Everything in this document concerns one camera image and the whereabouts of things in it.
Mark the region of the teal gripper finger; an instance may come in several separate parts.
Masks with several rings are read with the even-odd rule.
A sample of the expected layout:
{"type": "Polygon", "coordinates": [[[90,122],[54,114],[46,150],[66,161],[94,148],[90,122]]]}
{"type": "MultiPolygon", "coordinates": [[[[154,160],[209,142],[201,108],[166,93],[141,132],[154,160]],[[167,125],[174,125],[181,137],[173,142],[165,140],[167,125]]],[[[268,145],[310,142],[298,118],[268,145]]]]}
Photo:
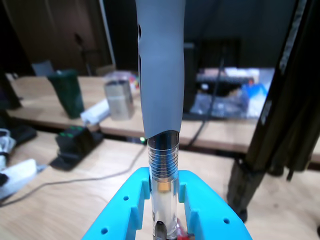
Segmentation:
{"type": "Polygon", "coordinates": [[[187,230],[196,240],[250,240],[243,221],[199,176],[178,171],[178,201],[184,204],[187,230]]]}
{"type": "Polygon", "coordinates": [[[142,229],[144,203],[150,199],[148,167],[138,168],[102,210],[84,240],[134,240],[142,229]]]}

